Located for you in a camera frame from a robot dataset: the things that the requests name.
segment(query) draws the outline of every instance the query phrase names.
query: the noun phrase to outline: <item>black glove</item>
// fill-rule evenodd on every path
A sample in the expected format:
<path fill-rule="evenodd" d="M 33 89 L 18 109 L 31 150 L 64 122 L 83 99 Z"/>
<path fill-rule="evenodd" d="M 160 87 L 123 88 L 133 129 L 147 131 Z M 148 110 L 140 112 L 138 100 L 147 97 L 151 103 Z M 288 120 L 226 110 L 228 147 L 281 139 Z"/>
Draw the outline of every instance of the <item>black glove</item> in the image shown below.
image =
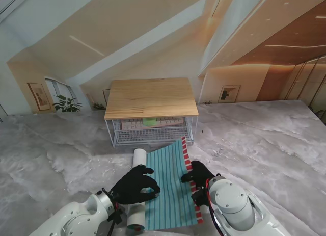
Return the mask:
<path fill-rule="evenodd" d="M 161 189 L 153 178 L 144 175 L 153 172 L 153 169 L 146 168 L 144 165 L 132 168 L 108 193 L 111 201 L 119 204 L 135 204 L 156 198 Z M 152 188 L 154 191 L 141 193 L 143 188 Z"/>
<path fill-rule="evenodd" d="M 200 161 L 192 161 L 193 170 L 181 177 L 181 182 L 194 181 L 197 188 L 205 187 L 207 179 L 215 177 Z"/>

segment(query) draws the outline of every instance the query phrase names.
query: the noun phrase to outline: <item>metal wire shelf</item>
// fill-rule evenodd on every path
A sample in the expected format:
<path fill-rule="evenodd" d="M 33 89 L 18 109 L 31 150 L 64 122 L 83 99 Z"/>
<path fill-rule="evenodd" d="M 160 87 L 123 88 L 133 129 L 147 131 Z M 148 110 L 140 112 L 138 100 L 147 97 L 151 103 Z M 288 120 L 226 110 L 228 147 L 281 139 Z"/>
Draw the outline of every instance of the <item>metal wire shelf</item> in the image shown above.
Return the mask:
<path fill-rule="evenodd" d="M 112 124 L 106 121 L 113 146 L 130 144 L 149 144 L 149 143 L 171 143 L 181 137 L 186 137 L 188 144 L 194 143 L 192 134 L 192 117 L 183 117 L 181 124 L 169 125 L 164 127 L 153 127 L 146 129 L 122 130 L 121 120 L 112 120 Z"/>

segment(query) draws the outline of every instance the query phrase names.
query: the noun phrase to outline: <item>blue striped towel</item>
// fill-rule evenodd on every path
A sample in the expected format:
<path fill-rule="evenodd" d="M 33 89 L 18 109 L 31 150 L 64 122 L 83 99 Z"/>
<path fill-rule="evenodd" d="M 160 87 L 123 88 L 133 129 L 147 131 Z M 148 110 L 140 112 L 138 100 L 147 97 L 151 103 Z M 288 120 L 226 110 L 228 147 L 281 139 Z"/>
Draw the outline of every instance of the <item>blue striped towel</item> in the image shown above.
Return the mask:
<path fill-rule="evenodd" d="M 191 169 L 185 138 L 147 154 L 147 167 L 155 171 L 150 176 L 157 181 L 161 193 L 158 198 L 146 202 L 145 230 L 201 223 L 200 210 L 191 198 L 196 189 L 191 188 L 191 183 L 180 180 Z"/>

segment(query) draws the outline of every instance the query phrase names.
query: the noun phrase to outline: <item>marble floor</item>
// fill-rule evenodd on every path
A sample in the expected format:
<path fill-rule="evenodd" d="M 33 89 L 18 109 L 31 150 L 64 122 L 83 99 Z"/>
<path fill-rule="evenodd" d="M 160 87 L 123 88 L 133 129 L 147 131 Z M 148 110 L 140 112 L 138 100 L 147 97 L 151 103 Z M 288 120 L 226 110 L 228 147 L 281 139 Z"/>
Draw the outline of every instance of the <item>marble floor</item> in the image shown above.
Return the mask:
<path fill-rule="evenodd" d="M 291 235 L 326 235 L 326 126 L 300 101 L 199 106 L 191 159 L 254 192 Z M 29 235 L 70 201 L 110 189 L 135 147 L 113 149 L 104 111 L 0 123 L 0 235 Z M 145 146 L 147 151 L 156 147 Z M 217 235 L 205 222 L 144 235 Z M 114 235 L 126 235 L 125 218 Z M 97 235 L 106 235 L 108 223 Z"/>

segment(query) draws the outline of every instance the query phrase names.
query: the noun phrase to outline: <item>wooden table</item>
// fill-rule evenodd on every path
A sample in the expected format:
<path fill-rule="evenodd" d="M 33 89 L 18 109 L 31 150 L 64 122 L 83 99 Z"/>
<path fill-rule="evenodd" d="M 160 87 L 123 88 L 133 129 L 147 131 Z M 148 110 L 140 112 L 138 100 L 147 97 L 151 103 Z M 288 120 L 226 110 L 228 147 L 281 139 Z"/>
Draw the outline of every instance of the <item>wooden table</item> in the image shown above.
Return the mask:
<path fill-rule="evenodd" d="M 127 144 L 171 143 L 181 137 L 186 137 L 187 142 L 192 144 L 194 116 L 198 116 L 198 110 L 188 78 L 165 78 L 113 81 L 104 119 L 115 147 Z M 128 130 L 121 127 L 122 119 L 134 122 L 150 117 L 164 117 L 164 120 L 167 117 L 182 117 L 183 122 Z"/>
<path fill-rule="evenodd" d="M 198 116 L 188 78 L 113 81 L 105 120 Z"/>

